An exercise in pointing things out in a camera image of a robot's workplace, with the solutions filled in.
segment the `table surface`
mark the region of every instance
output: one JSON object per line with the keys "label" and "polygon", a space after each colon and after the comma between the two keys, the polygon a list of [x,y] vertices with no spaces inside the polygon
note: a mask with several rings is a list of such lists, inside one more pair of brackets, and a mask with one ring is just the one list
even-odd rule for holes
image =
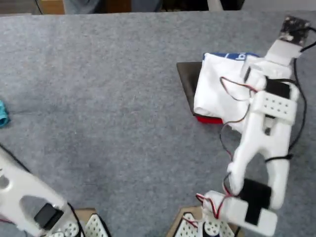
{"label": "table surface", "polygon": [[[292,12],[316,25],[316,12]],[[195,193],[221,191],[219,125],[197,122],[177,62],[205,52],[264,55],[282,12],[23,16],[0,22],[0,142],[75,207],[95,207],[113,237],[164,236]],[[316,50],[298,60],[306,129],[291,161],[277,237],[314,236]],[[294,132],[302,119],[301,108]],[[234,149],[240,136],[225,132]],[[265,181],[261,157],[247,177]],[[13,226],[0,236],[20,237]]]}

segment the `teal object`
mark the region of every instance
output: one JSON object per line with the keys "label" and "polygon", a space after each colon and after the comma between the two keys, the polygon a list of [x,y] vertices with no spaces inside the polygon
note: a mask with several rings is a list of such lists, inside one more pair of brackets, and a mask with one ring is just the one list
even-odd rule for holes
{"label": "teal object", "polygon": [[0,128],[6,126],[9,121],[10,119],[5,111],[4,103],[0,100]]}

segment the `white folded cloth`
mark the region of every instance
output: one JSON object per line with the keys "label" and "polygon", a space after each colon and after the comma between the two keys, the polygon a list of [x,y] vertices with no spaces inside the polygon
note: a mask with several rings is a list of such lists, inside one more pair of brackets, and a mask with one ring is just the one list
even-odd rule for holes
{"label": "white folded cloth", "polygon": [[[229,93],[223,88],[220,77],[244,83],[240,71],[248,53],[211,54],[206,53],[199,74],[194,97],[194,112],[203,116],[218,117],[223,122],[241,119],[248,108],[249,89],[224,81]],[[229,123],[233,129],[242,132],[245,119],[239,123]]]}

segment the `red fabric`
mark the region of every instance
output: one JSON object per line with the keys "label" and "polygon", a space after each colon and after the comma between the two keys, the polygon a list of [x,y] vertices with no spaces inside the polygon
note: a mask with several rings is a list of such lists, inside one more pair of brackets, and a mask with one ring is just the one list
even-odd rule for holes
{"label": "red fabric", "polygon": [[212,123],[212,124],[222,124],[223,121],[221,118],[213,118],[213,117],[201,117],[196,116],[197,120],[202,123]]}

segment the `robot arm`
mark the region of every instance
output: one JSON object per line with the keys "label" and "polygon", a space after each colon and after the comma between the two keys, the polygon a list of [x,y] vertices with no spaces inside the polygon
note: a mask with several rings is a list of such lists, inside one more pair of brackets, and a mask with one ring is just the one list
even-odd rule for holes
{"label": "robot arm", "polygon": [[[67,201],[39,178],[17,167],[12,162],[11,155],[1,147],[0,180],[0,214],[19,230],[35,237],[58,231],[67,233],[68,237],[79,233],[78,223]],[[24,196],[47,201],[34,218],[22,206]]]}
{"label": "robot arm", "polygon": [[[310,23],[288,16],[279,38],[264,58],[248,55],[240,76],[257,93],[249,101],[241,141],[228,166],[232,194],[225,196],[209,191],[221,206],[219,218],[237,226],[272,236],[281,208],[289,173],[289,143],[297,112],[300,87],[290,80],[290,62],[301,55]],[[268,184],[245,179],[245,171],[252,158],[263,155]]]}

